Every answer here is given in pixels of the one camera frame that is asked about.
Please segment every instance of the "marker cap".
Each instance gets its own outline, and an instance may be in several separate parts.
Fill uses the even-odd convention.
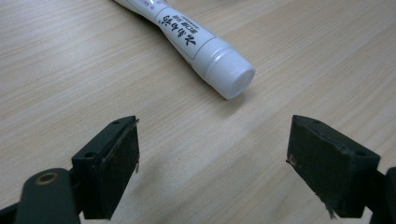
[[[232,49],[210,64],[205,79],[225,99],[231,100],[248,87],[255,73],[254,67]]]

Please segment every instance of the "pen label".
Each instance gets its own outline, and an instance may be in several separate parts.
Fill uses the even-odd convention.
[[[157,15],[157,23],[174,44],[194,59],[198,50],[216,36],[180,12],[169,9]]]

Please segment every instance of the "wooden table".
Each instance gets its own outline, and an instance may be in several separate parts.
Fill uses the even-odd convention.
[[[242,95],[224,100],[113,1],[0,2],[0,208],[136,115],[140,172],[109,223],[368,223],[330,220],[285,159],[298,114],[396,165],[396,2],[169,2],[256,67]]]

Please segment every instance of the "black plastic part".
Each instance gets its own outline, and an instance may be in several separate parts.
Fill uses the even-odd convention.
[[[135,116],[108,124],[73,158],[78,207],[87,219],[110,219],[139,162]]]
[[[18,204],[14,203],[7,208],[0,210],[0,223],[11,224],[15,222],[17,216]]]
[[[331,216],[361,217],[368,199],[362,187],[380,157],[330,126],[293,116],[287,162],[326,204]]]
[[[69,173],[56,168],[30,177],[23,186],[15,223],[79,223]]]

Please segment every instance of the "table surface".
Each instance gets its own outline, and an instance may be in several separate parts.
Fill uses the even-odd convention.
[[[110,222],[330,220],[285,163],[294,114],[396,165],[394,0],[169,0],[257,69],[224,100],[158,27],[110,0],[0,2],[0,208],[114,119],[136,115],[141,152]]]

